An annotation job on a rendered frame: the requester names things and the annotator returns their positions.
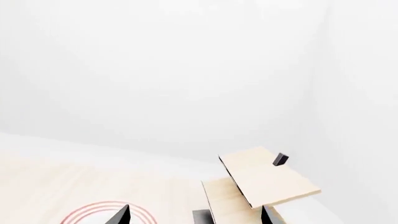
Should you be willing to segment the light wooden drawer cabinet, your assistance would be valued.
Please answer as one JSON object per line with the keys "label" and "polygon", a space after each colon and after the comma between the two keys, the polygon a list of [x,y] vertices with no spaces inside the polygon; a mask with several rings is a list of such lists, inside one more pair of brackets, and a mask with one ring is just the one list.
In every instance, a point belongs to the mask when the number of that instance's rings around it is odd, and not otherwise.
{"label": "light wooden drawer cabinet", "polygon": [[[193,210],[193,224],[262,224],[261,208],[251,208],[229,178],[201,183],[208,208]],[[287,224],[274,207],[268,207],[277,224]]]}

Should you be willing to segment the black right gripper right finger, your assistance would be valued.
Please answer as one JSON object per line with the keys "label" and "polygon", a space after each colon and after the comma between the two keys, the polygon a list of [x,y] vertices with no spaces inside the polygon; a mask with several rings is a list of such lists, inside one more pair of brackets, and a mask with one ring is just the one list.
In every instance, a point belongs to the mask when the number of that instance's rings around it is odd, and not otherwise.
{"label": "black right gripper right finger", "polygon": [[272,211],[265,206],[261,210],[261,222],[262,224],[277,224]]}

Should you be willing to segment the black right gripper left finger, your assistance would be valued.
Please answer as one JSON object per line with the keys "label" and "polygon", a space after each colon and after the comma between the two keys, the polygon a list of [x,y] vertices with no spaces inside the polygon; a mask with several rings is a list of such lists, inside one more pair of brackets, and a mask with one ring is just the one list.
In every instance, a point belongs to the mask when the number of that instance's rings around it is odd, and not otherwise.
{"label": "black right gripper left finger", "polygon": [[130,224],[131,213],[129,205],[125,205],[114,216],[112,216],[105,224]]}

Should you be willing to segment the white bowl with red rings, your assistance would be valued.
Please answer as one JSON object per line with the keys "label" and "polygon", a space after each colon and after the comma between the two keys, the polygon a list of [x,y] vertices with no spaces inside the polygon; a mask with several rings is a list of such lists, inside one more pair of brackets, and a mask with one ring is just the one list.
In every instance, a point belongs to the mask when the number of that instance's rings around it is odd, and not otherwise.
{"label": "white bowl with red rings", "polygon": [[120,210],[123,206],[129,205],[131,218],[136,217],[139,224],[158,224],[155,217],[146,209],[126,201],[100,201],[85,205],[70,212],[60,224],[82,224],[82,220],[96,213]]}

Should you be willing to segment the light wooden drawer front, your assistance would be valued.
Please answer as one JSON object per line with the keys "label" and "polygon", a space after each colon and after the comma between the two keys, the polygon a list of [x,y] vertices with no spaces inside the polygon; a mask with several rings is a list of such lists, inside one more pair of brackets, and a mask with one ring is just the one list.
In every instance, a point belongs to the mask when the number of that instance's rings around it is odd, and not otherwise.
{"label": "light wooden drawer front", "polygon": [[219,156],[251,208],[280,205],[322,191],[287,164],[274,166],[276,158],[263,147]]}

